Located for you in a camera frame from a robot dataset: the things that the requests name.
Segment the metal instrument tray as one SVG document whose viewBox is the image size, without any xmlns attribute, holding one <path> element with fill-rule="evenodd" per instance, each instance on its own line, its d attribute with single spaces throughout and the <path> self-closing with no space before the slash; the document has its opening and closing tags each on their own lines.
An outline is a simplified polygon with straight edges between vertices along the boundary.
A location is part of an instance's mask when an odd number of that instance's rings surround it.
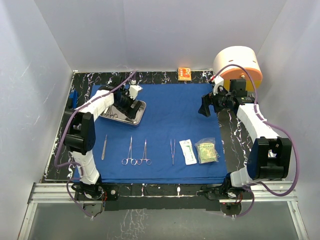
<svg viewBox="0 0 320 240">
<path fill-rule="evenodd" d="M 100 116 L 102 118 L 105 118 L 105 119 L 111 121 L 111 122 L 116 122 L 116 123 L 129 125 L 129 126 L 133 126 L 133 127 L 138 127 L 142 118 L 143 118 L 147 104 L 144 101 L 141 101 L 141 106 L 140 106 L 135 118 L 129 118 L 129 117 L 125 116 L 123 113 L 121 113 L 119 110 L 117 110 L 114 105 L 112 105 L 112 106 L 113 106 L 113 112 L 118 114 L 117 118 L 107 118 L 107 117 L 101 116 L 101 114 L 100 114 Z"/>
</svg>

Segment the steel ring-handle scissors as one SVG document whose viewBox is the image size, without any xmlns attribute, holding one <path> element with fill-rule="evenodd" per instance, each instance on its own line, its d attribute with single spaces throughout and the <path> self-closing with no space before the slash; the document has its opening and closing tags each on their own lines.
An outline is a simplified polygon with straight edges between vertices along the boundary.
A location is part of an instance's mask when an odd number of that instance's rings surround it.
<svg viewBox="0 0 320 240">
<path fill-rule="evenodd" d="M 118 114 L 113 111 L 113 108 L 114 108 L 114 106 L 108 107 L 108 108 L 101 114 L 101 116 L 106 117 L 106 118 L 110 118 L 110 119 L 117 118 L 117 117 L 118 117 Z"/>
<path fill-rule="evenodd" d="M 150 166 L 152 164 L 152 160 L 147 158 L 147 140 L 145 139 L 144 141 L 144 147 L 143 147 L 143 154 L 142 154 L 142 158 L 139 158 L 137 160 L 137 165 L 142 165 L 143 163 L 145 163 L 147 166 Z"/>
</svg>

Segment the green suture packet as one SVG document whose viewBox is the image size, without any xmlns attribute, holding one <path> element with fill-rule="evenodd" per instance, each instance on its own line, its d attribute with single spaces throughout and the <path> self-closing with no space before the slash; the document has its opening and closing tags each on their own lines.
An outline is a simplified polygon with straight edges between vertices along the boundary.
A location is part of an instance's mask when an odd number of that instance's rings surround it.
<svg viewBox="0 0 320 240">
<path fill-rule="evenodd" d="M 219 154 L 216 150 L 216 140 L 214 137 L 203 138 L 195 143 L 197 159 L 200 164 L 217 163 Z"/>
</svg>

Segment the pink cylindrical tissue phantom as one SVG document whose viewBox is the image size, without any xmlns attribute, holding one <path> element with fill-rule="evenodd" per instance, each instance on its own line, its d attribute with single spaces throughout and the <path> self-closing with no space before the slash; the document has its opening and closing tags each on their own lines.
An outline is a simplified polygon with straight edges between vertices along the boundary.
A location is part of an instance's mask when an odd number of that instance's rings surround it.
<svg viewBox="0 0 320 240">
<path fill-rule="evenodd" d="M 216 74 L 227 65 L 229 67 L 219 74 L 224 79 L 225 89 L 230 89 L 231 80 L 243 78 L 246 80 L 246 90 L 253 92 L 254 88 L 247 73 L 250 74 L 256 88 L 261 85 L 263 75 L 256 53 L 250 47 L 230 46 L 221 50 L 213 61 L 212 70 Z"/>
</svg>

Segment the white packet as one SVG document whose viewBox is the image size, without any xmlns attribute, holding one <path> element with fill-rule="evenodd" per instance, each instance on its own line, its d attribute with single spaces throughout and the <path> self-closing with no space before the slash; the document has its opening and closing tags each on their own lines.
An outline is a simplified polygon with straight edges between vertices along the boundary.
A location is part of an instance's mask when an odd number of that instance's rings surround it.
<svg viewBox="0 0 320 240">
<path fill-rule="evenodd" d="M 179 142 L 180 147 L 182 149 L 182 153 L 184 156 L 185 164 L 187 166 L 194 165 L 197 163 L 197 159 L 195 157 L 194 151 L 193 151 L 193 145 L 190 139 L 188 140 L 181 140 Z"/>
</svg>

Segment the blue surgical drape cloth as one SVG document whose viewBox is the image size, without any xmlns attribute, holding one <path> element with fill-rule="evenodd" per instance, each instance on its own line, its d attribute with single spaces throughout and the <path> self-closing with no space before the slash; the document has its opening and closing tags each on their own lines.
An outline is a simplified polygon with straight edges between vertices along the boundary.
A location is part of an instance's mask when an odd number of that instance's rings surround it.
<svg viewBox="0 0 320 240">
<path fill-rule="evenodd" d="M 145 84 L 138 99 L 146 109 L 137 127 L 99 117 L 95 121 L 93 156 L 104 183 L 220 184 L 227 174 L 219 121 L 216 114 L 198 113 L 202 96 L 211 91 L 207 83 Z M 101 160 L 105 136 L 107 144 Z M 132 137 L 132 157 L 142 158 L 147 141 L 151 165 L 122 165 Z M 186 165 L 180 141 L 193 144 L 215 138 L 218 162 Z M 172 165 L 170 140 L 175 140 Z"/>
</svg>

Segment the steel scalpel handle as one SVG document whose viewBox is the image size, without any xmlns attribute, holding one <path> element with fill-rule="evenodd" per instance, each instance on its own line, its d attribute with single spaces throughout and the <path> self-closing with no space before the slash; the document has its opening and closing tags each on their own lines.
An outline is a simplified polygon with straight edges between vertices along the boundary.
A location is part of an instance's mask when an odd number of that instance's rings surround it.
<svg viewBox="0 0 320 240">
<path fill-rule="evenodd" d="M 107 146 L 107 139 L 108 135 L 105 135 L 104 143 L 103 143 L 103 148 L 102 148 L 102 154 L 101 154 L 101 160 L 103 161 L 105 159 L 105 154 L 106 154 L 106 146 Z"/>
</svg>

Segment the steel forceps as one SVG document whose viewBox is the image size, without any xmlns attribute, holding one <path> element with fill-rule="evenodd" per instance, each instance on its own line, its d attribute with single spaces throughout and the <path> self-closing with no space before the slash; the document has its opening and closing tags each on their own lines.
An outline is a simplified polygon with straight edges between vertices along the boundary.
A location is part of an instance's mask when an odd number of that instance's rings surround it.
<svg viewBox="0 0 320 240">
<path fill-rule="evenodd" d="M 171 160 L 172 160 L 172 165 L 174 165 L 175 161 L 175 147 L 176 147 L 176 140 L 170 140 L 170 152 L 171 152 Z"/>
</svg>

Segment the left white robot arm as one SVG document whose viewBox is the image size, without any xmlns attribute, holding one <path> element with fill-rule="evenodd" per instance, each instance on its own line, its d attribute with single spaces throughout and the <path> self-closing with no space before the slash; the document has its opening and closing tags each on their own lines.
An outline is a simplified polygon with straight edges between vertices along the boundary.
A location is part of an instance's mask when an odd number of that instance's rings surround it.
<svg viewBox="0 0 320 240">
<path fill-rule="evenodd" d="M 142 104 L 137 100 L 142 87 L 130 84 L 117 76 L 110 84 L 102 85 L 82 106 L 76 108 L 68 121 L 63 144 L 71 153 L 79 170 L 79 181 L 85 185 L 86 194 L 93 200 L 103 195 L 103 187 L 98 184 L 100 174 L 96 168 L 93 147 L 96 142 L 95 121 L 98 117 L 115 107 L 128 119 L 134 119 Z"/>
</svg>

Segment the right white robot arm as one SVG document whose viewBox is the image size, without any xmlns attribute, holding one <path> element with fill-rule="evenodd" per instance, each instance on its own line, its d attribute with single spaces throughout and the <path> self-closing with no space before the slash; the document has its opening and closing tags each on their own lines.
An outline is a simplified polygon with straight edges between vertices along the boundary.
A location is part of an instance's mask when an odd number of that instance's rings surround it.
<svg viewBox="0 0 320 240">
<path fill-rule="evenodd" d="M 264 180 L 280 180 L 288 176 L 292 152 L 292 142 L 280 137 L 266 124 L 259 105 L 253 96 L 249 96 L 244 79 L 231 80 L 234 88 L 224 88 L 224 79 L 220 76 L 211 81 L 212 91 L 203 95 L 198 113 L 209 117 L 209 106 L 215 113 L 224 109 L 233 110 L 247 130 L 253 146 L 245 167 L 226 176 L 223 194 L 233 199 L 241 192 L 241 187 Z"/>
</svg>

